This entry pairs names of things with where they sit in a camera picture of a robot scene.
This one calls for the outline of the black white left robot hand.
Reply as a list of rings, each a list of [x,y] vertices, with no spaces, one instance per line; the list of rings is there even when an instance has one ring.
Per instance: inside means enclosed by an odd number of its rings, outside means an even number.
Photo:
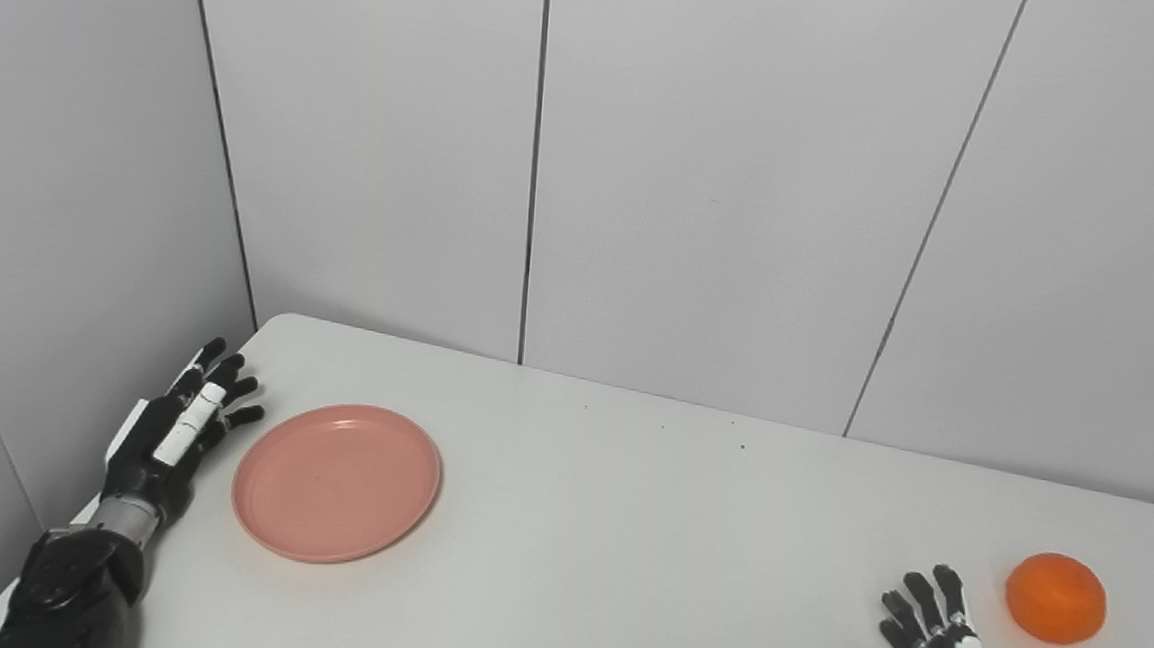
[[[215,337],[197,351],[164,395],[138,402],[107,449],[99,504],[136,503],[162,527],[185,515],[207,453],[232,431],[262,422],[264,407],[240,405],[258,391],[245,359]]]

